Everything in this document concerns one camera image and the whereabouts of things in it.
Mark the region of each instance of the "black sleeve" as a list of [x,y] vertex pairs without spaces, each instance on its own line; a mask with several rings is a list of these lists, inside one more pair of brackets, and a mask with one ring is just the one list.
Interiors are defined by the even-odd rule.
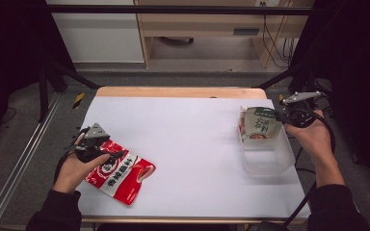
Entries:
[[343,185],[326,185],[311,193],[307,231],[368,231],[370,226],[357,210],[353,195]]
[[82,215],[78,208],[80,193],[50,191],[39,212],[29,220],[27,231],[79,231]]

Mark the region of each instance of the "wooden desk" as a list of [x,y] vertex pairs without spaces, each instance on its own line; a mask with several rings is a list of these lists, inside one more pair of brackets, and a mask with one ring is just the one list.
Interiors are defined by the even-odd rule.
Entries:
[[[258,0],[135,0],[136,5],[155,6],[231,6],[254,7]],[[279,0],[277,7],[311,7],[313,0]],[[278,44],[281,38],[298,39],[307,16],[266,16],[269,34]],[[248,37],[253,43],[263,67],[277,56],[276,47],[264,29],[263,15],[203,15],[203,14],[138,14],[140,35],[149,66],[154,37]],[[235,29],[247,29],[250,34],[238,34]]]
[[[241,104],[273,106],[256,89],[101,88],[82,127],[98,122],[156,170],[130,206],[83,182],[77,189],[83,221],[251,223],[289,217],[304,197],[297,172],[293,166],[272,177],[244,172],[236,131]],[[308,216],[304,207],[296,221]]]

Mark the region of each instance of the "hand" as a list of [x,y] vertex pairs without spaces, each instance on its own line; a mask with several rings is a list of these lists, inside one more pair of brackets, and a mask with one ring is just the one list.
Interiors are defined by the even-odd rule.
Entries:
[[84,178],[93,169],[104,164],[109,158],[110,154],[104,154],[88,163],[83,163],[77,159],[75,153],[69,155],[60,169],[53,190],[60,193],[74,193]]
[[[314,111],[314,113],[323,116],[323,112],[320,110]],[[320,120],[316,119],[306,128],[298,128],[286,123],[284,129],[297,138],[300,145],[311,157],[332,154],[330,132]]]

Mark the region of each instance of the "food packet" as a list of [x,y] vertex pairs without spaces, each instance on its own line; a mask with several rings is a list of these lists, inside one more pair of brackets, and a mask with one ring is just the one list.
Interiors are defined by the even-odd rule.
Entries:
[[104,142],[100,149],[111,153],[124,150],[124,154],[110,164],[96,167],[86,177],[86,181],[118,201],[130,205],[136,198],[143,180],[155,170],[155,165],[131,154],[129,150],[111,140]]
[[275,110],[265,107],[241,107],[239,131],[242,141],[276,138],[281,123],[275,119]]

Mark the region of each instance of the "person's left hand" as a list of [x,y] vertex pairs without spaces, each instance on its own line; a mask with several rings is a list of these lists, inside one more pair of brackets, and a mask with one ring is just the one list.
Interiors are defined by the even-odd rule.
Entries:
[[60,169],[53,190],[60,193],[74,193],[84,178],[93,169],[104,164],[109,158],[110,154],[104,154],[88,163],[83,163],[77,159],[75,153],[70,154]]

